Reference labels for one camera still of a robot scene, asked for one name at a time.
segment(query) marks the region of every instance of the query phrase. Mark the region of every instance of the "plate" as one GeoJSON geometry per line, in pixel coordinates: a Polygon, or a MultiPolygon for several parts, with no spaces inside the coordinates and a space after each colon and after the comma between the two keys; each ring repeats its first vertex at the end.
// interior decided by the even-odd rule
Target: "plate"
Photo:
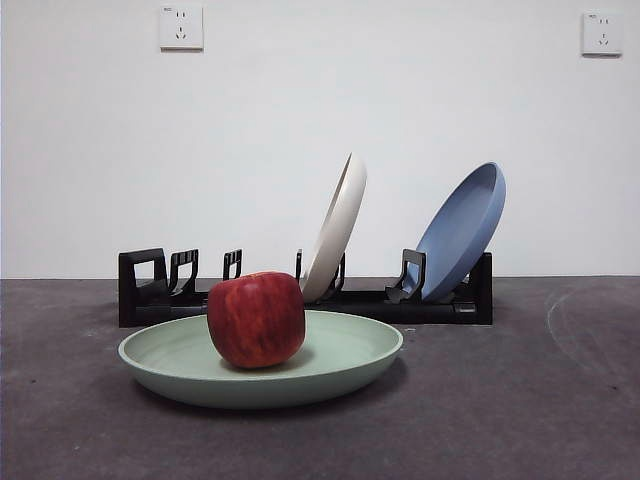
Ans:
{"type": "MultiPolygon", "coordinates": [[[[506,184],[495,163],[471,172],[454,190],[427,227],[416,250],[427,254],[422,299],[449,294],[471,271],[498,226],[506,184]]],[[[417,282],[418,267],[409,265],[403,288],[417,282]]]]}
{"type": "Polygon", "coordinates": [[[302,296],[306,303],[318,300],[333,280],[356,223],[366,184],[367,169],[351,153],[329,204],[311,263],[302,277],[302,296]]]}
{"type": "Polygon", "coordinates": [[[402,334],[369,318],[306,311],[302,347],[281,365],[242,370],[211,342],[206,315],[173,320],[124,339],[118,353],[135,379],[160,395],[205,407],[276,408],[352,392],[384,372],[402,334]]]}

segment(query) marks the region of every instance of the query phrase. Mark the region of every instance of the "plate rim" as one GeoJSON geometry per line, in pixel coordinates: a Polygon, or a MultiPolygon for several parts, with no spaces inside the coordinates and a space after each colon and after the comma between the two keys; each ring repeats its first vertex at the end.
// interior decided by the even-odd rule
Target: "plate rim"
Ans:
{"type": "Polygon", "coordinates": [[[359,363],[357,365],[351,366],[351,367],[346,367],[346,368],[340,368],[340,369],[336,369],[336,370],[329,370],[326,372],[320,372],[320,373],[308,373],[305,375],[292,375],[292,376],[288,376],[288,377],[281,377],[281,376],[276,376],[276,375],[262,375],[262,376],[249,376],[251,375],[251,370],[247,370],[248,372],[248,376],[247,377],[238,377],[238,378],[220,378],[220,379],[216,379],[216,378],[210,378],[210,377],[198,377],[198,376],[192,376],[192,375],[173,375],[167,372],[163,372],[162,370],[158,370],[156,368],[151,368],[148,367],[140,362],[137,362],[136,360],[132,359],[129,355],[127,355],[127,353],[124,351],[127,344],[132,341],[135,337],[137,337],[138,335],[142,335],[145,332],[152,330],[154,328],[159,328],[159,327],[164,327],[168,324],[172,324],[172,323],[178,323],[178,322],[183,322],[183,321],[187,321],[187,320],[193,320],[196,318],[203,318],[204,321],[206,322],[207,319],[207,315],[206,314],[202,314],[202,315],[191,315],[188,317],[182,317],[182,318],[177,318],[174,320],[169,320],[168,322],[163,322],[163,323],[158,323],[156,325],[151,325],[148,327],[145,327],[141,330],[138,330],[137,332],[134,332],[130,335],[128,335],[127,337],[125,337],[123,340],[120,341],[120,344],[118,345],[118,355],[120,356],[120,358],[122,359],[122,361],[127,364],[127,366],[137,369],[137,370],[141,370],[145,373],[149,373],[149,374],[153,374],[153,375],[159,375],[165,378],[175,378],[175,379],[179,379],[179,380],[187,380],[187,381],[201,381],[201,382],[216,382],[216,383],[223,383],[223,382],[231,382],[231,383],[235,383],[235,382],[240,382],[240,383],[244,383],[244,382],[268,382],[268,381],[276,381],[276,382],[282,382],[282,381],[290,381],[290,380],[300,380],[300,379],[305,379],[305,378],[315,378],[315,377],[320,377],[320,376],[324,376],[324,375],[336,375],[336,374],[340,374],[343,372],[348,372],[350,370],[354,370],[354,369],[358,369],[358,368],[363,368],[366,367],[368,365],[373,365],[377,362],[380,362],[382,360],[385,360],[395,354],[397,354],[400,351],[400,348],[402,347],[403,343],[404,343],[404,336],[402,335],[402,333],[395,328],[392,325],[389,325],[387,323],[381,322],[379,320],[375,320],[373,318],[368,318],[368,317],[363,317],[361,315],[352,315],[349,313],[342,313],[342,312],[331,312],[331,311],[324,311],[324,310],[305,310],[305,321],[306,321],[306,313],[307,312],[314,312],[314,313],[329,313],[329,314],[334,314],[334,315],[338,315],[338,316],[346,316],[346,317],[353,317],[353,318],[357,318],[360,320],[366,320],[368,322],[372,322],[374,324],[378,324],[379,326],[382,326],[383,328],[386,328],[387,330],[389,330],[390,332],[394,333],[396,336],[396,343],[394,344],[394,346],[383,352],[380,355],[377,355],[375,357],[373,357],[372,359],[366,361],[366,362],[362,362],[359,363]]]}

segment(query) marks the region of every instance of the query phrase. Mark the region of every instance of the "gray mat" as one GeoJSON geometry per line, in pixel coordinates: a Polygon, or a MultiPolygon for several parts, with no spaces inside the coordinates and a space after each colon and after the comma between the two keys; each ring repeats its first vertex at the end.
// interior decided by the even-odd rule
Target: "gray mat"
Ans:
{"type": "Polygon", "coordinates": [[[495,279],[493,327],[399,327],[370,386],[262,412],[136,384],[115,287],[2,282],[3,479],[640,478],[640,278],[495,279]]]}

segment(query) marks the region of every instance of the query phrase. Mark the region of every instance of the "wall socket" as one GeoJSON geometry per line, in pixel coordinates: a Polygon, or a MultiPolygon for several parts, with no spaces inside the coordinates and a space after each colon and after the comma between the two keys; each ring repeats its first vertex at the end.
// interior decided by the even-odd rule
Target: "wall socket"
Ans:
{"type": "Polygon", "coordinates": [[[160,7],[160,49],[202,50],[202,5],[176,4],[160,7]]]}
{"type": "Polygon", "coordinates": [[[605,12],[584,13],[582,54],[612,57],[622,55],[622,15],[605,12]]]}

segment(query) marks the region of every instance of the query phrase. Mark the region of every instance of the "blue plate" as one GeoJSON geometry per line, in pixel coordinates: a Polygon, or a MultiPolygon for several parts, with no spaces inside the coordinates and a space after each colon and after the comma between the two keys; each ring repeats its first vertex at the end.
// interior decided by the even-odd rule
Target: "blue plate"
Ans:
{"type": "MultiPolygon", "coordinates": [[[[506,194],[500,168],[486,163],[449,196],[424,232],[416,250],[427,254],[422,299],[449,294],[471,271],[493,236],[506,194]]],[[[416,285],[418,267],[409,265],[403,288],[416,285]]]]}

